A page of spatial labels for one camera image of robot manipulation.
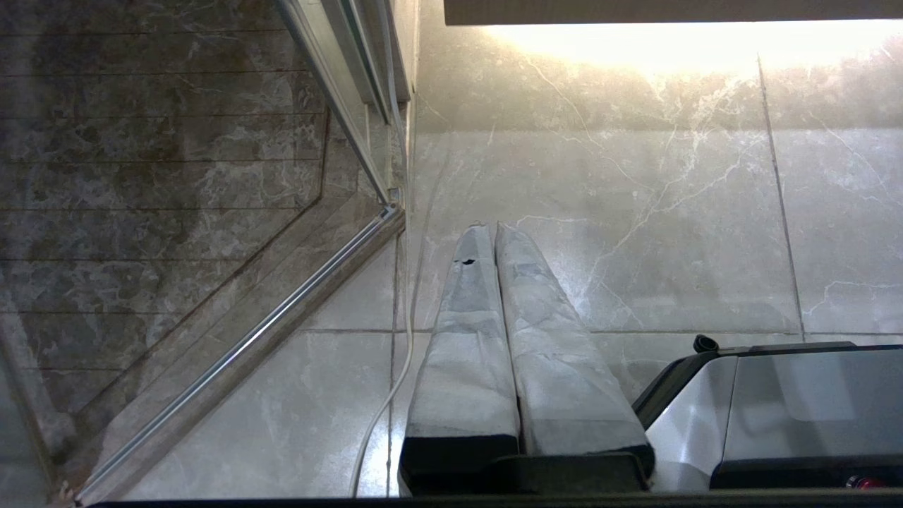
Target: glass shower door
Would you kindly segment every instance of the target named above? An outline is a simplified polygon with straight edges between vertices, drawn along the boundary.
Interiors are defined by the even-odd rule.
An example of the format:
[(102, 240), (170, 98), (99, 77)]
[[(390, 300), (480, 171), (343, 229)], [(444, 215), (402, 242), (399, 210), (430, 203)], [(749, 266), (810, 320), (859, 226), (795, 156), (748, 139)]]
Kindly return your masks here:
[(367, 8), (352, 0), (276, 0), (276, 4), (293, 38), (307, 50), (377, 198), (388, 204), (391, 110), (384, 86), (385, 59), (377, 54), (382, 44), (373, 40), (363, 23)]

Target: gray marble tile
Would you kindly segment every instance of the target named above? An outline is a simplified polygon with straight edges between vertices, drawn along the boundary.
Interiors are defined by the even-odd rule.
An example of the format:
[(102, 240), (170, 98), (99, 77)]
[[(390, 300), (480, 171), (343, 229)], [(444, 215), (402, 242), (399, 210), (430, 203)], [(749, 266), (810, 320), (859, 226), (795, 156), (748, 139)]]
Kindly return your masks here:
[(357, 187), (358, 187), (358, 191), (359, 191), (360, 193), (366, 195), (368, 198), (372, 199), (373, 201), (378, 202), (378, 198), (377, 198), (377, 188), (376, 188), (376, 187), (373, 185), (373, 183), (370, 181), (370, 177), (367, 175), (367, 172), (364, 171), (364, 168), (363, 168), (363, 167), (361, 167), (361, 168), (358, 170), (358, 185), (357, 185)]
[(267, 2), (135, 2), (11, 0), (0, 5), (0, 34), (216, 32), (276, 30), (284, 25)]
[[(401, 189), (402, 195), (405, 193), (405, 163), (408, 165), (412, 165), (413, 162), (410, 160), (410, 156), (412, 153), (412, 148), (414, 148), (413, 144), (413, 136), (412, 134), (415, 131), (414, 127), (414, 110), (415, 107), (411, 103), (399, 104), (399, 114), (402, 119), (402, 134), (405, 136), (401, 142), (399, 142), (398, 134), (393, 129), (390, 133), (390, 141), (391, 141), (391, 152), (390, 155), (392, 157), (392, 178), (390, 182), (387, 183), (389, 187), (397, 187)], [(405, 152), (402, 152), (402, 144), (404, 144)]]
[[(358, 442), (388, 394), (390, 334), (296, 332), (126, 499), (348, 494)], [(384, 496), (387, 418), (360, 493)]]
[(304, 71), (297, 48), (285, 30), (8, 36), (0, 75)]
[(176, 314), (0, 314), (7, 350), (22, 367), (123, 370), (163, 338)]
[(395, 242), (390, 241), (302, 324), (311, 330), (392, 331)]
[(9, 197), (0, 191), (6, 209), (300, 210), (320, 196), (321, 186), (315, 160), (5, 167), (14, 182)]
[(418, 329), (464, 228), (510, 221), (591, 330), (799, 331), (754, 50), (708, 68), (717, 48), (678, 37), (648, 61), (569, 60), (437, 6), (415, 102)]
[[(392, 400), (390, 441), (389, 441), (389, 489), (390, 497), (398, 497), (398, 458), (401, 456), (401, 446), (405, 441), (405, 428), (407, 426), (407, 409), (411, 406), (411, 398), (414, 396), (414, 382), (420, 365), (426, 357), (426, 348), (430, 345), (430, 334), (414, 334), (414, 355), (411, 357), (411, 367), (402, 381), (395, 398)], [(401, 370), (405, 365), (407, 356), (407, 334), (395, 334), (395, 342), (392, 352), (392, 382), (398, 382)]]
[(71, 76), (0, 78), (0, 118), (70, 118), (79, 80)]
[[(312, 233), (303, 241), (293, 244), (292, 250), (278, 259), (277, 267), (261, 274), (258, 284), (236, 296), (236, 303), (226, 313), (211, 315), (207, 309), (192, 314), (184, 323), (185, 326), (180, 326), (165, 341), (155, 346), (139, 364), (124, 374), (125, 382), (118, 382), (114, 389), (106, 390), (79, 414), (78, 426), (82, 433), (79, 440), (83, 449), (71, 459), (72, 466), (67, 466), (73, 477), (89, 473), (98, 461), (123, 446), (168, 400), (182, 392), (235, 341), (322, 266), (376, 215), (377, 210), (378, 207), (367, 199), (356, 197), (345, 201), (329, 218), (317, 222)], [(378, 233), (377, 237), (396, 233), (397, 229), (389, 228)], [(374, 244), (365, 245), (363, 249), (356, 251), (352, 261), (356, 256), (368, 256), (368, 252), (372, 254), (375, 248)], [(348, 277), (357, 267), (355, 264), (343, 265), (334, 275)], [(341, 279), (328, 278), (317, 286), (293, 310), (297, 315), (294, 319), (300, 318), (298, 313), (309, 312), (309, 306), (321, 303), (337, 289), (336, 280)], [(292, 321), (291, 318), (285, 319), (288, 323)], [(244, 353), (240, 364), (256, 364), (253, 359), (267, 351), (267, 344), (279, 343), (282, 340), (280, 337), (281, 335), (269, 334), (258, 340), (250, 352)], [(230, 390), (231, 385), (228, 383), (237, 382), (243, 377), (240, 370), (224, 375), (222, 378), (226, 381), (222, 382), (226, 385), (219, 388)], [(205, 390), (200, 398), (216, 404), (219, 401), (217, 393), (216, 390)], [(185, 418), (189, 424), (193, 423), (191, 418), (194, 417)]]
[(808, 343), (840, 343), (848, 341), (860, 346), (903, 345), (903, 335), (806, 334), (805, 341)]
[(41, 508), (47, 504), (49, 482), (10, 371), (0, 359), (0, 498), (15, 508)]
[[(802, 343), (798, 334), (706, 334), (722, 349)], [(671, 362), (695, 354), (695, 334), (593, 334), (621, 391), (633, 402)]]
[(0, 212), (2, 259), (246, 259), (285, 210)]
[(330, 113), (329, 134), (323, 157), (323, 194), (333, 197), (351, 196), (358, 189), (361, 163), (339, 121)]
[(0, 312), (185, 313), (241, 261), (2, 261)]
[(18, 210), (25, 207), (29, 175), (19, 164), (0, 162), (5, 182), (0, 185), (0, 209)]
[(74, 414), (91, 402), (101, 390), (119, 375), (119, 371), (52, 371), (41, 369), (41, 376), (53, 407)]
[[(259, 256), (249, 260), (225, 284), (204, 298), (163, 340), (151, 346), (144, 356), (116, 379), (113, 388), (105, 391), (92, 403), (88, 408), (89, 412), (97, 413), (102, 418), (89, 419), (90, 425), (85, 426), (93, 429), (89, 432), (103, 428), (109, 419), (135, 397), (136, 393), (146, 389), (166, 368), (181, 358), (198, 341), (198, 337), (205, 336), (210, 330), (215, 330), (215, 334), (222, 334), (223, 330), (253, 326), (251, 321), (263, 315), (251, 316), (248, 322), (239, 325), (233, 323), (217, 328), (222, 319), (228, 319), (229, 316), (236, 314), (241, 315), (238, 309), (244, 305), (242, 301), (246, 296), (253, 292), (251, 299), (260, 302), (261, 306), (272, 308), (277, 305), (276, 299), (285, 295), (274, 294), (267, 298), (268, 293), (265, 290), (270, 284), (264, 281), (275, 267), (286, 261), (292, 251), (317, 231), (341, 205), (342, 202), (331, 199), (318, 201), (269, 243)], [(287, 273), (296, 273), (304, 277), (304, 273), (297, 267)], [(279, 278), (287, 278), (285, 275), (280, 274)]]
[(185, 159), (320, 159), (323, 120), (323, 115), (185, 118)]
[(0, 120), (4, 159), (127, 162), (319, 159), (321, 115)]
[(903, 24), (890, 26), (843, 35), (868, 50), (813, 65), (762, 54), (807, 332), (903, 332)]
[[(308, 71), (5, 79), (13, 84), (40, 80), (49, 89), (48, 94), (55, 91), (54, 87), (75, 87), (75, 99), (63, 99), (74, 102), (72, 108), (81, 118), (265, 115), (287, 111), (311, 114), (322, 113), (326, 107), (325, 98)], [(63, 103), (54, 111), (65, 111), (65, 106)]]
[(38, 425), (41, 438), (48, 454), (57, 458), (66, 453), (75, 442), (76, 430), (72, 416), (64, 409), (58, 409), (44, 384), (42, 371), (19, 369), (18, 378), (28, 401), (28, 408)]

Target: white cable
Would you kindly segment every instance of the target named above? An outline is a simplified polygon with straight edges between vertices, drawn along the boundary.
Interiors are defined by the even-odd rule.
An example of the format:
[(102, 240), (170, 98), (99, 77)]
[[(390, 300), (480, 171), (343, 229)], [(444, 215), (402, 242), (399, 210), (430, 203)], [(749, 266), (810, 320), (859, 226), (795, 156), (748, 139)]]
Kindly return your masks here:
[(405, 145), (405, 136), (401, 127), (401, 113), (398, 111), (398, 97), (396, 95), (395, 88), (395, 77), (394, 77), (394, 63), (392, 62), (392, 39), (389, 34), (389, 21), (388, 15), (386, 14), (386, 4), (383, 0), (379, 0), (376, 2), (377, 10), (379, 12), (379, 22), (382, 24), (382, 32), (383, 32), (383, 43), (384, 49), (386, 51), (386, 75), (388, 77), (388, 90), (389, 90), (389, 99), (392, 105), (392, 115), (393, 120), (396, 124), (396, 136), (398, 138), (398, 145), (401, 148), (402, 152), (402, 167), (405, 170), (405, 194), (406, 201), (405, 207), (407, 210), (405, 211), (405, 277), (402, 283), (402, 307), (405, 309), (405, 332), (407, 334), (407, 356), (405, 357), (405, 365), (401, 368), (401, 372), (398, 375), (398, 381), (396, 381), (395, 386), (392, 387), (392, 390), (389, 391), (386, 400), (383, 401), (383, 405), (380, 406), (377, 414), (373, 415), (373, 419), (370, 420), (370, 424), (367, 427), (367, 431), (364, 433), (364, 437), (361, 440), (360, 448), (358, 449), (358, 457), (354, 462), (354, 470), (351, 473), (351, 487), (350, 487), (350, 496), (357, 497), (358, 496), (358, 485), (360, 483), (360, 472), (364, 466), (364, 455), (367, 453), (367, 445), (370, 441), (370, 436), (373, 434), (373, 429), (377, 426), (377, 422), (379, 422), (379, 418), (382, 417), (383, 413), (386, 412), (386, 408), (389, 404), (392, 403), (392, 399), (395, 397), (396, 393), (398, 393), (398, 389), (401, 387), (402, 383), (405, 381), (405, 377), (407, 376), (408, 371), (411, 368), (411, 359), (414, 357), (414, 302), (416, 300), (417, 294), (417, 283), (420, 279), (420, 270), (421, 270), (421, 261), (423, 260), (423, 255), (417, 257), (417, 268), (414, 271), (414, 288), (411, 291), (411, 298), (408, 299), (407, 295), (407, 286), (410, 271), (410, 263), (409, 263), (409, 254), (411, 252), (411, 212), (413, 211), (413, 199), (412, 195), (414, 190), (411, 187), (411, 176), (410, 170), (408, 168), (408, 153)]

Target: marble tile floor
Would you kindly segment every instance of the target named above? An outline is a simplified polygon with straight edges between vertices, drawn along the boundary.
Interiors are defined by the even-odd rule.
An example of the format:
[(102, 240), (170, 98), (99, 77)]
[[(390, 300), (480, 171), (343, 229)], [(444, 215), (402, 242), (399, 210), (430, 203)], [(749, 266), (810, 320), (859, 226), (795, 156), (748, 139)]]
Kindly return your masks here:
[[(435, 1), (421, 4), (421, 26), (407, 232), (424, 260), (418, 362), (454, 242), (474, 221), (534, 236), (629, 398), (690, 354), (696, 333), (724, 345), (903, 343), (902, 22), (568, 27), (574, 39), (445, 27)], [(271, 495), (344, 495), (334, 480), (347, 476), (311, 471), (347, 474), (368, 417), (347, 410), (374, 409), (404, 359), (400, 252), (395, 282), (361, 272), (315, 331), (286, 344), (298, 358), (274, 355), (223, 403), (226, 416), (213, 413), (129, 498), (174, 484), (191, 497), (255, 495), (264, 481)], [(386, 326), (392, 285), (396, 322)], [(311, 382), (313, 358), (344, 375)], [(364, 386), (371, 374), (386, 382)], [(374, 437), (367, 495), (397, 494), (414, 377)], [(293, 409), (266, 395), (286, 383)], [(239, 406), (253, 408), (247, 424), (218, 427)], [(332, 433), (323, 411), (349, 432)], [(286, 486), (272, 473), (206, 489), (215, 475), (270, 471), (250, 445), (236, 447), (253, 456), (248, 471), (228, 448), (201, 462), (180, 451), (213, 447), (218, 428), (264, 455), (307, 441), (278, 459), (301, 480)]]
[[(405, 334), (392, 330), (387, 312), (400, 305), (393, 291), (398, 248), (390, 243), (375, 254), (124, 499), (347, 495), (359, 438), (405, 360)], [(668, 363), (694, 353), (692, 334), (593, 337), (630, 399)], [(724, 347), (802, 342), (799, 334), (712, 337)], [(414, 334), (412, 370), (371, 439), (361, 496), (398, 495), (407, 406), (429, 340), (428, 332)], [(903, 343), (903, 335), (814, 334), (807, 341), (872, 345)]]

